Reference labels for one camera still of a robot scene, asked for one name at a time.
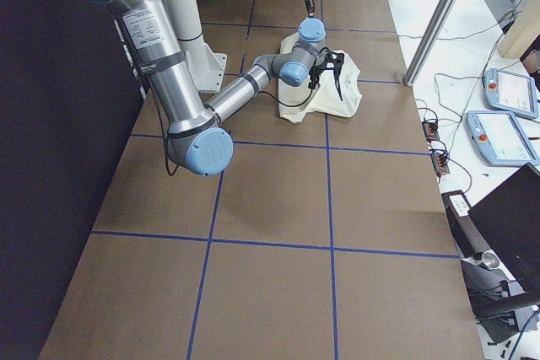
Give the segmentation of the white long-sleeve cat shirt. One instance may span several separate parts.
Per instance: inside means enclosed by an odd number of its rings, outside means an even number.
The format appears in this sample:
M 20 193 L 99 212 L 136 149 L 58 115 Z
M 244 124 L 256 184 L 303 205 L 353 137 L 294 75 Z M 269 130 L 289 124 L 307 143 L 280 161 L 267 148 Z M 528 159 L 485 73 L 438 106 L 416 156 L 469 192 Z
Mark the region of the white long-sleeve cat shirt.
M 311 112 L 327 113 L 333 116 L 349 118 L 352 117 L 358 107 L 362 94 L 359 92 L 357 79 L 360 74 L 359 68 L 354 63 L 351 56 L 343 51 L 344 64 L 339 75 L 339 83 L 342 97 L 339 97 L 335 84 L 333 71 L 327 70 L 320 77 L 320 87 L 315 89 L 311 97 L 308 88 L 309 78 L 299 86 L 293 87 L 278 80 L 278 99 L 287 105 L 297 105 L 297 107 L 288 107 L 279 104 L 279 115 L 292 123 L 300 123 L 306 114 Z

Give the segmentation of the upper orange terminal block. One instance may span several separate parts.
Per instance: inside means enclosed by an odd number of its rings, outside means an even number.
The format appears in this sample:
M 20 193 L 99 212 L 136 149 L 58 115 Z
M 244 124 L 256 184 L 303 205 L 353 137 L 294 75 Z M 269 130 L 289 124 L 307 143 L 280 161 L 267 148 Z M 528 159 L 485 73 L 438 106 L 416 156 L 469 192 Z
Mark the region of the upper orange terminal block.
M 434 121 L 423 121 L 422 128 L 427 142 L 440 140 L 438 125 Z

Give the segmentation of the orange terminal block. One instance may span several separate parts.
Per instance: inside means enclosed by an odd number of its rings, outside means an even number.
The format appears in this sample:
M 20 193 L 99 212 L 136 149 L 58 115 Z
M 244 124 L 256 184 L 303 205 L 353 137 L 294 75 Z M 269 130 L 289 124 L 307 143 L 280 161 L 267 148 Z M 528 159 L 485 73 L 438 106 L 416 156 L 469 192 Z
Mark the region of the orange terminal block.
M 427 142 L 440 140 L 438 125 L 434 121 L 423 121 L 422 128 Z
M 430 152 L 430 157 L 434 167 L 434 172 L 439 178 L 450 173 L 450 169 L 448 167 L 449 158 L 446 151 L 432 150 Z

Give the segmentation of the lower orange terminal block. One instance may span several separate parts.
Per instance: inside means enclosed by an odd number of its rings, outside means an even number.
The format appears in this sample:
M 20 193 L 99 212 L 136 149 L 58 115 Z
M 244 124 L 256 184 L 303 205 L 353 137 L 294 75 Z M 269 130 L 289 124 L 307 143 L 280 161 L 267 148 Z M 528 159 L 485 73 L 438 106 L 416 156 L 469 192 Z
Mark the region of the lower orange terminal block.
M 439 178 L 450 173 L 450 169 L 448 167 L 449 158 L 446 151 L 432 150 L 430 152 L 430 157 L 434 167 L 434 172 Z

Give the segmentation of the near blue teach pendant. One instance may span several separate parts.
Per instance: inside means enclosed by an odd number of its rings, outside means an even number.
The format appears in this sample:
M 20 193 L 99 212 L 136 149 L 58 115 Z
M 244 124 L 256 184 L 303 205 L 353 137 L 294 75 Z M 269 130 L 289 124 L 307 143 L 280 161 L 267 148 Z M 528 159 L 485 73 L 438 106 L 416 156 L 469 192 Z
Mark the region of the near blue teach pendant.
M 470 110 L 465 123 L 472 144 L 487 165 L 539 165 L 539 155 L 512 112 Z

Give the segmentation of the blue teach pendant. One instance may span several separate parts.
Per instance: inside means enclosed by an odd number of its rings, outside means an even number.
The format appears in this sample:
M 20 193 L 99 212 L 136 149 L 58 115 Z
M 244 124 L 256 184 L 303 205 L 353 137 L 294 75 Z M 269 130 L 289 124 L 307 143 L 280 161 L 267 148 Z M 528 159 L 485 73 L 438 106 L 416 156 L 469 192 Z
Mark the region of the blue teach pendant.
M 472 144 L 487 165 L 539 165 L 539 155 L 512 112 L 470 110 L 465 123 Z
M 490 68 L 483 75 L 483 84 L 490 109 L 510 111 L 532 120 L 539 117 L 537 88 L 532 77 Z

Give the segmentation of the wooden board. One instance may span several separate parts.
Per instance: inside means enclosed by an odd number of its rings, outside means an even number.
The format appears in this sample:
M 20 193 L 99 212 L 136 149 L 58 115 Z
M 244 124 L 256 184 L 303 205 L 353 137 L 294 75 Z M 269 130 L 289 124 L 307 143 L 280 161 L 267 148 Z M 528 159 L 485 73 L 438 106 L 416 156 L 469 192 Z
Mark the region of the wooden board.
M 539 36 L 539 0 L 529 0 L 498 45 L 504 58 L 519 58 Z

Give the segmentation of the far blue teach pendant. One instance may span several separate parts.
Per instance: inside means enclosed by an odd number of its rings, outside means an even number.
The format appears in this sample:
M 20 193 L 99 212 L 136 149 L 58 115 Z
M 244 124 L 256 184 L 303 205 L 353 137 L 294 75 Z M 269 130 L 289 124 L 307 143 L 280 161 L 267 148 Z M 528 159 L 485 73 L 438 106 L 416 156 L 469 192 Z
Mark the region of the far blue teach pendant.
M 537 88 L 532 77 L 490 68 L 483 75 L 483 84 L 490 109 L 510 111 L 532 120 L 539 117 Z

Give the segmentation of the black box white label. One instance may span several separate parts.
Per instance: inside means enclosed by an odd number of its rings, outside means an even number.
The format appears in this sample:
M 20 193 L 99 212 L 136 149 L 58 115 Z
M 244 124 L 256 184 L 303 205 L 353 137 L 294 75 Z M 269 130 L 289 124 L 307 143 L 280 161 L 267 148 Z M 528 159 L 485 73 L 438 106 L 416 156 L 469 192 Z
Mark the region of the black box white label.
M 462 191 L 441 194 L 451 234 L 464 257 L 490 250 L 489 244 L 474 225 L 469 210 L 472 208 Z

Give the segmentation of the black monitor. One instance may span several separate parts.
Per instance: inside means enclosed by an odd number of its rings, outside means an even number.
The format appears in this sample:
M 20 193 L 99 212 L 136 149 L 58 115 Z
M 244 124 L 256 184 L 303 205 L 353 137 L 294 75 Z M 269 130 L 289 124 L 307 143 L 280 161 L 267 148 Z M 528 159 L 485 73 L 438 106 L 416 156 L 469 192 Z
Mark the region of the black monitor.
M 524 290 L 539 289 L 539 170 L 521 166 L 469 210 L 479 233 Z

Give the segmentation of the silver metal knob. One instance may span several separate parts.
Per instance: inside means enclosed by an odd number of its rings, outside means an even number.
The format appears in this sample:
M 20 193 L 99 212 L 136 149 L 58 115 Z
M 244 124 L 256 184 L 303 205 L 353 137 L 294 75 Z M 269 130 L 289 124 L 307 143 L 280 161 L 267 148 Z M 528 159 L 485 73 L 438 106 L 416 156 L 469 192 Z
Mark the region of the silver metal knob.
M 480 266 L 487 270 L 494 270 L 500 267 L 499 257 L 490 250 L 478 252 L 473 256 L 475 266 Z

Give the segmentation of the black monitor stand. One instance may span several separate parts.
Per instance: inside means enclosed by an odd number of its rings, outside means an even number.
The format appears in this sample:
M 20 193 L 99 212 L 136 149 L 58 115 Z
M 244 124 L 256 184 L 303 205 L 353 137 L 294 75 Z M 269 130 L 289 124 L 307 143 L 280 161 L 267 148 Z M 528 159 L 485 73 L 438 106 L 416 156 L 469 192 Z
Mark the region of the black monitor stand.
M 527 291 L 501 267 L 461 261 L 469 302 L 478 325 L 493 344 L 522 331 L 539 330 L 539 291 Z

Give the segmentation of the white pedestal column base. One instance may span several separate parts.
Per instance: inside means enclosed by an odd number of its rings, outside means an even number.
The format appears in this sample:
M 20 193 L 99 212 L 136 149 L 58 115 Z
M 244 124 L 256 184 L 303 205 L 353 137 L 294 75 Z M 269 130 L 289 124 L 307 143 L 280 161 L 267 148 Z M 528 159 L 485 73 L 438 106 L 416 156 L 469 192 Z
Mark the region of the white pedestal column base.
M 197 0 L 165 0 L 165 7 L 197 91 L 218 93 L 227 56 L 213 52 L 204 40 Z

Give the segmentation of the aluminium frame post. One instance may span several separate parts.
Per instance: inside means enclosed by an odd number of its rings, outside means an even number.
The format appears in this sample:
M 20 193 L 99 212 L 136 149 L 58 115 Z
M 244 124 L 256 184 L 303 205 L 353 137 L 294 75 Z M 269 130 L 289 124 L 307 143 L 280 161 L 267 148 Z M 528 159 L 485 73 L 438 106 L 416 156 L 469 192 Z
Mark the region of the aluminium frame post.
M 455 2 L 456 0 L 440 0 L 438 2 L 403 78 L 405 86 L 412 87 L 414 85 Z

